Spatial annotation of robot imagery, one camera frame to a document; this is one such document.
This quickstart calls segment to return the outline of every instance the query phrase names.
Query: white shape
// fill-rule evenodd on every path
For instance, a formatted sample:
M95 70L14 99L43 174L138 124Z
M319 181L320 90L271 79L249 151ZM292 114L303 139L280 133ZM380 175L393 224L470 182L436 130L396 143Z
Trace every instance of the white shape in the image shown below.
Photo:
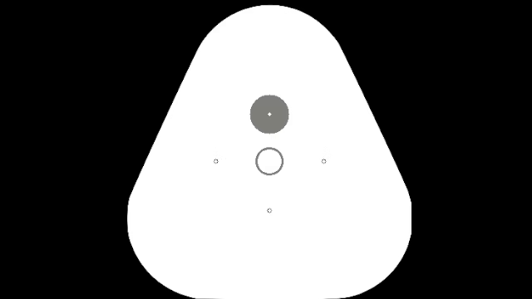
M175 84L128 206L131 245L155 280L188 297L339 298L396 268L411 236L409 195L318 21L278 6L237 12ZM277 134L249 119L264 95L290 110ZM256 169L265 147L283 154L276 175ZM213 155L224 162L212 167ZM324 155L337 162L314 163Z
M273 174L276 172L281 167L282 162L283 160L279 153L273 149L266 149L261 152L257 160L259 168L266 174Z

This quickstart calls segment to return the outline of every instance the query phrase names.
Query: small circle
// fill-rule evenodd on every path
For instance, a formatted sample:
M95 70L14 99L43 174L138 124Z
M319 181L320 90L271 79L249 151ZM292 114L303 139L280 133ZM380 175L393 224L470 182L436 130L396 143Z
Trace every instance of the small circle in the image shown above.
M260 154L262 154L265 150L274 150L277 152L277 154L279 154L279 157L281 157L281 165L279 166L279 168L272 172L272 173L267 173L265 171L262 171L261 168L259 167L259 156ZM281 154L280 151L278 151L278 149L275 149L275 148L272 148L272 147L267 147L267 148L263 148L259 151L259 153L257 154L257 157L255 158L255 166L257 166L257 169L260 171L261 174L266 174L266 175L274 175L274 174L277 174L279 171L281 171L281 169L283 168L283 165L284 165L284 158L283 158L283 155Z
M288 123L288 106L278 96L261 96L251 105L249 118L257 130L275 134Z

